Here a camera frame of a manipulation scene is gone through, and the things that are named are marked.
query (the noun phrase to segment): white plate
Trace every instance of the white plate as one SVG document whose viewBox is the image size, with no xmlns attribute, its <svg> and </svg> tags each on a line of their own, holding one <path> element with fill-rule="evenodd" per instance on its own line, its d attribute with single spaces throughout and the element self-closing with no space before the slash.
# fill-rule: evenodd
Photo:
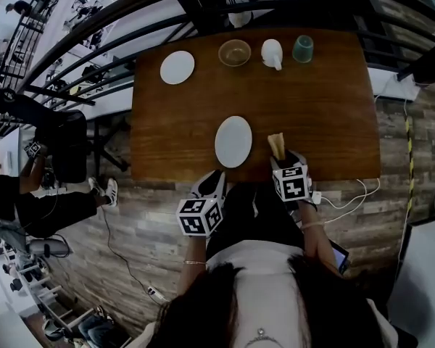
<svg viewBox="0 0 435 348">
<path fill-rule="evenodd" d="M 252 149 L 252 129 L 240 116 L 231 116 L 220 125 L 215 138 L 215 151 L 225 167 L 237 167 Z"/>
<path fill-rule="evenodd" d="M 175 51 L 162 61 L 159 73 L 161 79 L 170 85 L 183 83 L 195 68 L 195 59 L 188 51 Z"/>
</svg>

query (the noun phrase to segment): bracelet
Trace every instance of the bracelet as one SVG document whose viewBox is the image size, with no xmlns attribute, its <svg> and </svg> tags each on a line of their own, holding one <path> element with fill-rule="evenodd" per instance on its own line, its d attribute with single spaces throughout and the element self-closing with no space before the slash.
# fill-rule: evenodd
<svg viewBox="0 0 435 348">
<path fill-rule="evenodd" d="M 184 260 L 183 264 L 192 264 L 192 265 L 206 265 L 205 262 L 195 262 L 194 260 Z"/>
<path fill-rule="evenodd" d="M 306 223 L 306 224 L 302 225 L 300 229 L 302 231 L 304 231 L 305 229 L 307 229 L 309 227 L 314 227 L 315 225 L 322 225 L 322 226 L 324 226 L 324 224 L 325 223 L 323 221 Z"/>
</svg>

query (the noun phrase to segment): leg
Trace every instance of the leg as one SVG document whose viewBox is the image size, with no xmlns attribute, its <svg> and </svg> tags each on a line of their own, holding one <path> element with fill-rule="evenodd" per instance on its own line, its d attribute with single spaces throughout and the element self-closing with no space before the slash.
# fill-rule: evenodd
<svg viewBox="0 0 435 348">
<path fill-rule="evenodd" d="M 207 259 L 249 235 L 254 223 L 254 193 L 250 183 L 239 183 L 229 191 L 223 208 L 224 220 L 208 242 Z"/>
<path fill-rule="evenodd" d="M 16 207 L 21 226 L 26 232 L 37 238 L 46 238 L 95 215 L 97 203 L 92 194 L 74 192 L 40 199 L 21 195 Z"/>
<path fill-rule="evenodd" d="M 302 249 L 305 247 L 303 233 L 277 195 L 272 182 L 260 185 L 255 204 L 258 209 L 258 217 L 253 232 L 254 240 L 278 242 Z"/>
<path fill-rule="evenodd" d="M 83 335 L 85 340 L 90 341 L 91 337 L 88 334 L 88 332 L 92 329 L 97 327 L 98 325 L 102 324 L 104 322 L 104 319 L 98 315 L 92 315 L 88 318 L 86 318 L 84 321 L 79 323 L 78 328 L 80 333 Z"/>
</svg>

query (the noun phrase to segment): yellow black tape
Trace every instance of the yellow black tape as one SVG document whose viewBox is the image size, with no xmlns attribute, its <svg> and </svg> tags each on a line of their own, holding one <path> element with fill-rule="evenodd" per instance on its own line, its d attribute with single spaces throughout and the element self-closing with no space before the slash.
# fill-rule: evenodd
<svg viewBox="0 0 435 348">
<path fill-rule="evenodd" d="M 409 199 L 407 201 L 406 209 L 406 222 L 410 216 L 411 209 L 413 208 L 413 197 L 414 197 L 414 158 L 413 158 L 413 140 L 411 139 L 410 125 L 407 118 L 407 113 L 405 112 L 405 124 L 406 124 L 406 134 L 407 134 L 407 150 L 409 152 Z"/>
</svg>

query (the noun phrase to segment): bowl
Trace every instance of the bowl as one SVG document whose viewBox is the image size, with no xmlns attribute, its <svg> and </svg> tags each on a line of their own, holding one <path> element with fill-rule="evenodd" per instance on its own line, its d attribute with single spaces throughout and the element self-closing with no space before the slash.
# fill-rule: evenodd
<svg viewBox="0 0 435 348">
<path fill-rule="evenodd" d="M 226 66 L 238 67 L 248 62 L 252 49 L 242 40 L 229 40 L 220 46 L 217 56 Z"/>
</svg>

